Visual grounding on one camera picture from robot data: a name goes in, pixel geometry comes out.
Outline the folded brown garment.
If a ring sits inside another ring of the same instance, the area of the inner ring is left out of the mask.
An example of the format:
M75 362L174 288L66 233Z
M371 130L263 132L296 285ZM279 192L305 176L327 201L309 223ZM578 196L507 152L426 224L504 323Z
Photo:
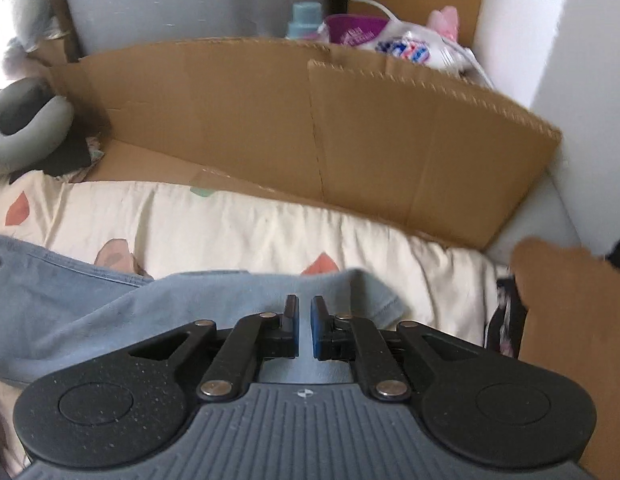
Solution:
M620 270L581 247L538 238L511 255L528 309L519 359L583 386L596 407L581 465L599 479L620 479Z

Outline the blue denim pants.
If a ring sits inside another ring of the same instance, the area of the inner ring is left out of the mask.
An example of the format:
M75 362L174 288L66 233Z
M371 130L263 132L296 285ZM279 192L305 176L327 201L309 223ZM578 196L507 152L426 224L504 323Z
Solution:
M55 370L122 349L196 320L231 328L249 314L282 312L299 299L300 353L262 365L261 382L349 382L344 362L312 356L311 301L387 328L406 307L361 270L319 275L206 271L152 280L93 266L0 235L0 380L24 387Z

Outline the pink plush toy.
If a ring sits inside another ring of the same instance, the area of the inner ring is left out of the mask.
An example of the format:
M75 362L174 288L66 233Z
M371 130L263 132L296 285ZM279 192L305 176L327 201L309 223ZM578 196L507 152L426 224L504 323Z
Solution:
M451 41L459 39L459 12L455 6L445 6L433 10L428 17L426 26Z

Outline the blue cap bottle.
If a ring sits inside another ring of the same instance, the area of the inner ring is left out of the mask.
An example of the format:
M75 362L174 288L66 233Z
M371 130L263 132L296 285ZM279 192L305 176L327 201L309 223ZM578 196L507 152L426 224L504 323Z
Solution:
M295 2L285 38L288 40L316 40L323 24L323 6L317 1Z

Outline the folded black garment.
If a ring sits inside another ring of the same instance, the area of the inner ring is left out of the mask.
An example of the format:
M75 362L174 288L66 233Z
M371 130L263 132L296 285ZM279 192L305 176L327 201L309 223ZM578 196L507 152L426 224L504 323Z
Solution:
M498 306L485 330L485 348L517 359L528 309L520 299L514 276L496 281Z

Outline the brown cardboard box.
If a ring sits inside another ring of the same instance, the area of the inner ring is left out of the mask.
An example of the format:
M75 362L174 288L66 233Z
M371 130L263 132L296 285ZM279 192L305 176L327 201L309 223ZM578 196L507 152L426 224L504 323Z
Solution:
M335 44L208 37L40 56L82 124L285 195L487 247L560 144L479 84Z

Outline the white plastic bag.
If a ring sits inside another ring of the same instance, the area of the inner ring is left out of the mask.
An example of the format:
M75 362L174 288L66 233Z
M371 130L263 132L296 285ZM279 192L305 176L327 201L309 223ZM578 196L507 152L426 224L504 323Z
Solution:
M376 52L453 75L475 69L470 51L421 25L390 21L372 45Z

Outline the white patterned bed sheet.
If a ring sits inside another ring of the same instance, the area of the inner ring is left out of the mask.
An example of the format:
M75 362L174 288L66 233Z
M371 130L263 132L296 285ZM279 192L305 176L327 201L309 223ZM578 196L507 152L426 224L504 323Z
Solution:
M152 280L206 271L361 270L405 305L395 322L415 320L474 344L484 340L498 303L499 268L479 252L341 212L185 185L70 184L40 172L0 179L0 235ZM26 465L11 420L24 387L0 380L1 479Z

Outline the purple container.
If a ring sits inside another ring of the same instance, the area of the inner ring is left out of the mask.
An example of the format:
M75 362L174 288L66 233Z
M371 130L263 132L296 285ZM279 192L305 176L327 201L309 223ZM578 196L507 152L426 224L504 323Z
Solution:
M374 50L378 38L388 25L388 18L355 14L327 16L316 32L322 44L340 44L357 49Z

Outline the grey neck pillow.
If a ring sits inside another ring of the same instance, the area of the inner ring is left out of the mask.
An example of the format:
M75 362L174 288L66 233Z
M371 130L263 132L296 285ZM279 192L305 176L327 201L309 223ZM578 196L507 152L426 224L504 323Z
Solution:
M28 168L67 138L74 108L40 78L23 78L0 90L0 176Z

